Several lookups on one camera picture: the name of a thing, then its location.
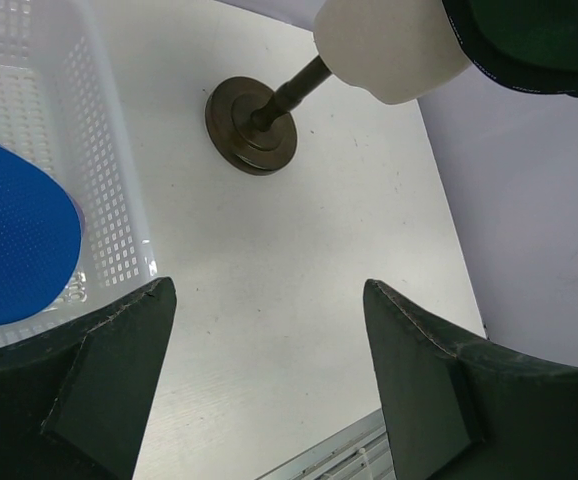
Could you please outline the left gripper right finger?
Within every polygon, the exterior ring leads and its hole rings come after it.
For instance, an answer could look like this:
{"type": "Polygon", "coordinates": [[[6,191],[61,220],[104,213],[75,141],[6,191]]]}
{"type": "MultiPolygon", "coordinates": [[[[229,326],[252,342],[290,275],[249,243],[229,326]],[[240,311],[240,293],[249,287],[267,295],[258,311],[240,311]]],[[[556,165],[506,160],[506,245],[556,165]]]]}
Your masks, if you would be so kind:
{"type": "Polygon", "coordinates": [[[578,367],[498,345],[389,285],[363,291],[399,479],[578,479],[578,367]]]}

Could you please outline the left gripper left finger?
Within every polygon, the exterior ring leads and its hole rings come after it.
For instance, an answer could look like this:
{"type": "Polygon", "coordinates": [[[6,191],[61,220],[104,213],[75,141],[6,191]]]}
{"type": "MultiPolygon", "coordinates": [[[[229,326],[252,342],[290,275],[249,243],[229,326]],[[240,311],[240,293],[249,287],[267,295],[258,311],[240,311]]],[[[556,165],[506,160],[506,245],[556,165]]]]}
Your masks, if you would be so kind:
{"type": "Polygon", "coordinates": [[[159,277],[0,348],[0,479],[129,479],[177,298],[159,277]]]}

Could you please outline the green NY baseball cap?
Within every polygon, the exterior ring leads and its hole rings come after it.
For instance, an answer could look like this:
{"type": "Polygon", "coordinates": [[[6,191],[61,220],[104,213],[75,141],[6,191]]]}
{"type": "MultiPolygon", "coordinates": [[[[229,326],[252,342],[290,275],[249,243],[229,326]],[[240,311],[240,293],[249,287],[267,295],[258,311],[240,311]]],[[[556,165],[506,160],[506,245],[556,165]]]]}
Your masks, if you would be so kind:
{"type": "Polygon", "coordinates": [[[470,60],[490,72],[531,67],[578,75],[578,1],[445,1],[470,60]]]}

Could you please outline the black cap gold logo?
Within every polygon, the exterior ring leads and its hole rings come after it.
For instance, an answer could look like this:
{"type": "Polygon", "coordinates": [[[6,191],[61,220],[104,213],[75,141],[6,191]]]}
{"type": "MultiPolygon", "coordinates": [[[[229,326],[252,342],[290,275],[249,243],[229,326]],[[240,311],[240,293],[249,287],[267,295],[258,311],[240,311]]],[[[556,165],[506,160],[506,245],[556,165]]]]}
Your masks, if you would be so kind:
{"type": "Polygon", "coordinates": [[[461,44],[460,47],[480,72],[502,87],[532,95],[578,98],[578,73],[514,60],[488,45],[461,44]]]}

